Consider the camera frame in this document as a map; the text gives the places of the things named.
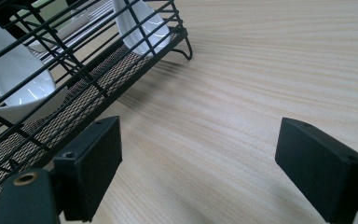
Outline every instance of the black wire rack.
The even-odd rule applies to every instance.
[[[48,0],[46,4],[39,7],[33,7],[32,1],[28,0],[0,1],[0,11],[11,11],[16,17],[16,20],[5,24],[3,28],[10,29],[21,23],[28,29],[25,35],[1,50],[0,57],[20,44],[28,46],[36,40],[47,50],[34,51],[44,63],[44,67],[12,91],[0,95],[0,106],[5,105],[4,100],[7,97],[44,70],[59,71],[54,76],[57,90],[33,111],[24,114],[24,117],[16,123],[0,117],[0,188],[11,175],[30,168],[46,166],[60,149],[90,125],[168,52],[179,52],[188,60],[192,58],[187,31],[173,0],[145,1],[155,9],[155,13],[139,21],[132,29],[140,29],[149,18],[159,14],[164,20],[161,26],[166,24],[170,28],[170,32],[163,37],[169,38],[170,43],[159,52],[155,52],[155,45],[144,55],[133,53],[136,46],[129,49],[123,42],[123,38],[131,31],[120,35],[115,18],[125,10],[131,11],[131,15],[136,17],[131,6],[140,0],[125,1],[127,7],[119,12],[113,12],[110,1],[97,7],[89,14],[87,24],[64,39],[57,36],[56,28],[88,8],[100,4],[100,1],[75,1],[69,7],[58,10],[57,14],[48,20],[40,17],[39,12],[54,0]],[[26,9],[28,13],[19,16],[16,12],[20,9]],[[29,16],[36,17],[39,23],[27,21],[26,18]],[[138,44],[148,42],[150,35],[144,36]],[[176,49],[182,42],[188,48],[188,54],[181,49]],[[88,54],[78,53],[82,49],[89,49]],[[24,122],[64,88],[67,88],[68,92],[63,104],[54,113],[38,121]]]

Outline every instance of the metal wire basket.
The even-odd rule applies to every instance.
[[[72,5],[58,10],[47,20],[40,17],[39,13],[43,7],[53,3],[53,0],[48,0],[39,7],[33,7],[28,0],[0,1],[0,10],[11,11],[15,16],[15,20],[8,22],[3,28],[10,29],[20,23],[27,29],[25,35],[0,51],[0,57],[20,44],[30,46],[35,41],[47,50],[33,51],[43,61],[44,67],[13,91],[0,95],[0,105],[5,105],[4,100],[7,97],[43,70],[48,69],[54,73],[57,86],[51,96],[30,113],[24,114],[17,122],[12,123],[0,117],[0,186],[17,172],[45,166],[60,149],[168,52],[180,52],[187,59],[191,59],[192,50],[187,31],[173,0],[146,1],[155,9],[155,14],[164,19],[164,24],[169,26],[170,32],[164,38],[169,38],[170,43],[159,52],[155,52],[156,45],[152,46],[144,55],[135,54],[132,52],[133,48],[127,48],[123,43],[126,35],[120,35],[117,31],[115,18],[123,11],[131,10],[131,6],[138,1],[126,1],[127,7],[118,13],[113,12],[110,2],[97,7],[89,14],[87,24],[64,39],[58,37],[57,27],[79,16],[88,8],[101,4],[100,1],[75,1]],[[27,13],[19,15],[17,12],[20,9],[26,9]],[[37,18],[38,23],[27,21],[31,16]],[[145,21],[139,21],[133,29],[140,29]],[[188,55],[175,49],[184,40],[189,50]],[[148,41],[148,35],[140,42],[144,41]],[[88,50],[87,55],[79,53],[84,49]],[[37,121],[26,122],[54,94],[63,89],[68,92],[63,104],[54,113]]]

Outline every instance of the white ceramic spoon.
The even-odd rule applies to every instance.
[[[38,0],[34,3],[32,3],[33,7],[41,7],[43,5],[46,4],[46,2],[49,0]],[[45,20],[49,20],[51,19],[51,17],[55,16],[57,14],[57,12],[64,10],[65,8],[68,7],[68,4],[66,3],[66,0],[55,0],[51,3],[48,3],[47,6],[43,7],[40,9],[40,13],[39,15]],[[22,9],[20,11],[17,12],[17,14],[19,16],[24,16],[26,13],[28,13],[29,10],[26,9]],[[68,12],[66,14],[64,14],[62,17],[66,18],[68,16],[70,16],[72,13]],[[90,15],[88,13],[87,10],[85,10],[83,13],[79,13],[77,14],[75,17],[71,18],[71,20],[68,21],[64,21],[62,24],[60,24],[59,26],[57,26],[55,29],[58,31],[57,32],[57,36],[60,39],[64,39],[66,38],[68,35],[72,34],[74,31],[78,30],[81,26],[83,26],[84,24],[86,24],[90,19]],[[15,16],[11,16],[10,17],[11,21],[16,20]],[[39,20],[36,19],[35,16],[30,15],[26,18],[24,18],[25,21],[29,21],[29,22],[33,22],[36,24],[40,24]],[[52,25],[57,24],[58,22],[60,22],[62,20],[56,20],[55,22],[52,23]],[[25,33],[28,32],[28,29],[25,28],[24,25],[21,24],[21,22],[17,22],[16,23],[17,26],[19,26]],[[46,34],[44,35],[44,38],[48,38],[49,40],[53,40],[53,38],[49,35]],[[49,43],[49,42],[45,42],[45,44],[49,47],[52,48],[54,45]],[[34,41],[33,43],[31,43],[28,48],[33,49],[37,52],[44,52],[46,51],[45,47],[43,47],[43,45],[39,42],[39,41]]]
[[[0,50],[16,41],[6,30],[0,27]],[[6,94],[28,76],[40,69],[43,63],[25,46],[18,45],[0,57],[0,95]],[[16,122],[39,105],[56,90],[53,77],[48,70],[32,79],[25,86],[6,98],[6,106],[0,107],[0,116]],[[26,121],[42,119],[54,112],[65,98],[67,89],[63,89],[43,105]]]
[[[112,6],[114,12],[117,13],[126,6],[126,3],[124,2],[124,0],[112,0]],[[138,21],[144,20],[146,17],[148,17],[150,14],[154,12],[154,10],[142,0],[135,3],[132,6],[132,9]],[[142,24],[142,28],[145,31],[145,34],[148,35],[152,33],[153,30],[155,30],[163,22],[164,20],[158,14],[156,14],[148,21],[146,21],[144,24]],[[118,17],[116,17],[116,23],[117,23],[118,32],[121,35],[126,34],[131,28],[133,28],[136,25],[136,22],[133,19],[129,10],[125,10]],[[164,25],[158,30],[156,30],[156,32],[154,32],[150,37],[148,37],[150,44],[152,46],[156,45],[165,35],[169,33],[169,31],[170,30],[167,25]],[[124,44],[130,49],[135,44],[139,43],[143,38],[144,36],[142,35],[141,31],[139,29],[136,29],[130,35],[125,37],[123,41]],[[155,47],[155,52],[158,53],[169,43],[170,43],[170,38],[169,37],[165,38],[158,46]],[[132,52],[138,55],[144,55],[148,50],[150,50],[150,47],[148,47],[147,43],[143,41],[142,44],[139,45]],[[147,54],[147,56],[151,57],[153,56],[153,53],[150,52]]]

